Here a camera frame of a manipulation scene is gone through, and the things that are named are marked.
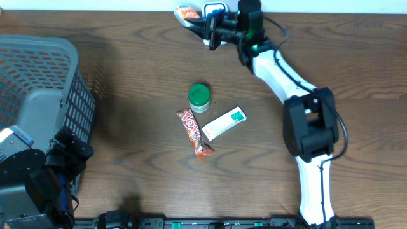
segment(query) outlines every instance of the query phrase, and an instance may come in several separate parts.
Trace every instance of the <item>cable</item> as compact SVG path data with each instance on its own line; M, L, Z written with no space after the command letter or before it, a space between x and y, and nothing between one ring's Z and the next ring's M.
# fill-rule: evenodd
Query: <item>cable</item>
M267 17L264 17L264 19L266 19L267 21L269 21L269 22L271 22L272 24L274 24L275 26L277 26L277 27L282 31L282 33L285 35L284 40L281 41L281 42L279 43L279 45L277 45L277 47L276 47L275 50L274 50L274 56L273 56L273 57L274 57L274 60L275 60L275 63L277 64L277 66L280 68L280 70L281 70L285 75L287 75L287 77L288 77L292 82L295 83L295 85L297 85L297 87L299 87L299 88L301 88L301 89L304 89L305 91L307 91L308 93L310 93L311 95L313 95L315 98L317 98L318 100L320 100L321 102L323 102L323 103L328 107L328 109L335 115L336 119L339 121L339 123L340 123L340 125L341 125L341 128L342 128L342 130L343 130L343 141L344 141L344 143L343 143L343 148L342 148L341 152L340 152L338 155L333 156L333 157L330 158L330 159L323 160L323 161L321 162L320 167L319 167L319 170L320 170L320 173L321 173L321 205L322 205L322 215L323 215L323 217L324 217L324 226L325 226L325 228L326 228L326 220L325 220L326 213L325 213L325 203L324 203L324 175L323 175L322 172L324 171L324 164L325 164L326 162L336 160L336 159L340 158L341 156L343 156L343 155L346 153L346 150L348 149L348 142L349 142L348 131L347 131L347 129L346 129L345 123L344 123L343 120L342 120L342 117L339 115L339 113L336 111L336 109L335 109L333 106L331 106L330 104L328 104L328 102L325 100L325 98L323 98L323 97L320 96L319 94L315 93L313 90L311 90L311 89L309 89L309 88L303 86L300 82L296 81L296 80L281 66L281 64L280 64L280 62L279 62L279 59L277 58L277 51L278 51L279 48L288 40L288 38L289 38L288 32L287 32L281 25L279 25L277 22L273 21L272 19L267 18Z
M79 200L75 195L71 194L72 199L76 202L76 207L74 208L74 211L79 207Z

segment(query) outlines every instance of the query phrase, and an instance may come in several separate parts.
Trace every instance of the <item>candy bar wrapper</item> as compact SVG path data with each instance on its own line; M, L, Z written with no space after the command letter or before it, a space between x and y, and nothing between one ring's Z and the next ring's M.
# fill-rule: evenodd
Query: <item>candy bar wrapper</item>
M214 150L202 140L199 126L197 120L193 116L192 110L190 108L183 109L178 111L177 115L184 124L186 133L190 137L190 141L195 149L197 158L203 158L211 155Z
M198 13L190 6L177 6L174 15L184 27L190 27L193 24L187 22L188 18L200 18Z

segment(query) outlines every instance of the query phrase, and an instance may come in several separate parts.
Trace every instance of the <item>green bottle cap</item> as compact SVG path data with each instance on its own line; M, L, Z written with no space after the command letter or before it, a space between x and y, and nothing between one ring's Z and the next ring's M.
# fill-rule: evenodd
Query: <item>green bottle cap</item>
M193 85L188 97L192 105L203 106L209 102L209 89L202 84Z

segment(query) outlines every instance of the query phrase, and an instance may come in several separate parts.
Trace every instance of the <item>wood grain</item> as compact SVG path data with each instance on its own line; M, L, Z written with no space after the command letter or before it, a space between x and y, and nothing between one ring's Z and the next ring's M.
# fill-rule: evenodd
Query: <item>wood grain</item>
M331 167L335 213L405 228L407 16L268 16L291 35L286 60L332 89L347 124L348 154ZM300 184L282 140L282 106L233 45L209 51L172 13L5 11L0 33L63 37L79 51L98 111L77 217L121 206L169 218L296 214ZM266 33L282 38L269 24ZM212 92L201 127L236 105L248 116L202 160L175 114L194 83Z

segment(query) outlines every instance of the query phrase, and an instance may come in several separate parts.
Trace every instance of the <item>gray basket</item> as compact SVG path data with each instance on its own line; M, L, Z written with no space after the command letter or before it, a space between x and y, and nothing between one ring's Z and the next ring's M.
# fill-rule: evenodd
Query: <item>gray basket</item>
M78 71L75 47L61 38L0 35L0 129L18 125L47 152L68 126L89 142L95 100ZM72 193L77 193L80 176Z

